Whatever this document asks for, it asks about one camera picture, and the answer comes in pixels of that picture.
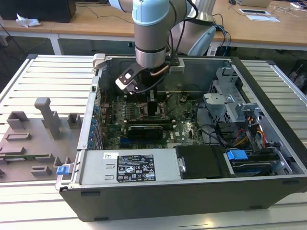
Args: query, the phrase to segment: floor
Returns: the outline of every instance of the floor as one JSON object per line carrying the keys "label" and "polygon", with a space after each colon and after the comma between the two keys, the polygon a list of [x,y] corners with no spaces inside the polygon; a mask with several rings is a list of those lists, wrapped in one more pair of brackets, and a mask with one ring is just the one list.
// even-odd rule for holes
{"label": "floor", "polygon": [[[44,38],[15,37],[17,44],[26,54],[53,54],[51,42]],[[0,91],[9,82],[26,58],[12,39],[8,41],[9,46],[0,47]],[[91,50],[90,41],[61,39],[65,55],[93,55],[95,53],[108,54],[134,54],[134,48],[129,47],[127,42],[118,41],[95,41],[96,51]],[[304,51],[283,51],[276,50],[238,48],[227,53],[228,56],[237,56],[240,59],[272,60],[285,74],[290,74],[298,59],[306,59],[307,52]]]}

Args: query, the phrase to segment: white paper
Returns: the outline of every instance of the white paper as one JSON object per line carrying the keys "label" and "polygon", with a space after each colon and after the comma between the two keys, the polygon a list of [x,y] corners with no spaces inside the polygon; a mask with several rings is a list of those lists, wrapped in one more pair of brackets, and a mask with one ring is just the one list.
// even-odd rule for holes
{"label": "white paper", "polygon": [[24,27],[29,27],[29,26],[36,26],[36,25],[40,25],[41,23],[39,23],[38,19],[27,19],[24,18],[22,16],[20,16],[19,14],[17,14],[17,19],[16,22]]}
{"label": "white paper", "polygon": [[273,17],[271,18],[271,17],[259,16],[259,15],[247,15],[247,17],[253,21],[280,23],[280,21],[277,18],[273,18]]}

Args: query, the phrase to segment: table leg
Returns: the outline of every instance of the table leg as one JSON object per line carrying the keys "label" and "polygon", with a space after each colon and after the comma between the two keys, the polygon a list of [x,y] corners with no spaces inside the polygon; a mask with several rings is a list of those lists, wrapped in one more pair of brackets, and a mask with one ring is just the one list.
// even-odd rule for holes
{"label": "table leg", "polygon": [[54,34],[55,36],[51,36],[49,39],[52,44],[53,52],[55,55],[63,55],[61,44],[59,43],[59,36]]}
{"label": "table leg", "polygon": [[9,45],[5,38],[6,38],[6,36],[0,36],[0,44],[3,47],[7,47]]}
{"label": "table leg", "polygon": [[215,56],[217,48],[219,46],[220,46],[220,42],[211,42],[208,48],[207,56]]}

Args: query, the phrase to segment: blue cable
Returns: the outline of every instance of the blue cable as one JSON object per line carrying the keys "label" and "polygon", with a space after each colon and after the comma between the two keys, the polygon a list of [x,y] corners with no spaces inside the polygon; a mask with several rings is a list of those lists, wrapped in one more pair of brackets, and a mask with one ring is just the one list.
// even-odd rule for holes
{"label": "blue cable", "polygon": [[227,39],[227,41],[226,41],[226,49],[225,49],[225,52],[223,54],[223,57],[224,57],[226,52],[227,52],[228,45],[229,45],[229,43],[228,43],[228,34],[225,32],[225,30],[220,25],[218,25],[218,24],[216,24],[216,25],[217,25],[217,27],[220,28],[220,30],[222,30],[223,34],[226,36],[226,39]]}
{"label": "blue cable", "polygon": [[224,52],[224,54],[223,54],[223,57],[225,56],[225,54],[226,54],[226,52],[227,52],[227,50],[228,50],[228,47],[229,47],[229,43],[228,43],[228,33],[226,33],[225,32],[225,35],[226,35],[226,38],[227,38],[227,46],[226,46],[226,49],[225,49],[225,52]]}

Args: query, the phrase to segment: metal rail table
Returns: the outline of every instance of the metal rail table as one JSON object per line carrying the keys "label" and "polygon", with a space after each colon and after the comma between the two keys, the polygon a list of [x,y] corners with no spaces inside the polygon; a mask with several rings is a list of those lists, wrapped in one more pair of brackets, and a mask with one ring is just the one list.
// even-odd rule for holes
{"label": "metal rail table", "polygon": [[[59,116],[85,112],[92,78],[91,56],[39,55],[27,59],[0,94],[0,138],[11,111],[40,117],[34,108],[38,96],[50,97]],[[275,65],[243,61],[286,121],[307,145],[307,100]],[[253,101],[247,88],[248,98]],[[55,181],[0,184],[0,229],[241,229],[304,230],[307,228],[307,193],[292,194],[269,209],[190,216],[81,222],[54,187]]]}

